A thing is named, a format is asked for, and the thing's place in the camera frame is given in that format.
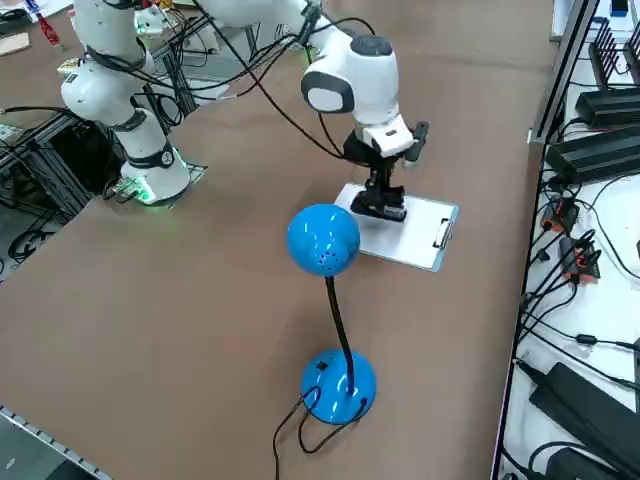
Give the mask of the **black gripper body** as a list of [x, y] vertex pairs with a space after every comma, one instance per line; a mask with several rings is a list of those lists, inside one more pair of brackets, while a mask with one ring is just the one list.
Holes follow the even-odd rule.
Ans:
[[403, 157], [403, 152], [383, 157], [376, 149], [361, 141], [356, 135], [356, 130], [352, 130], [343, 143], [342, 158], [344, 160], [372, 171], [392, 169], [394, 164]]

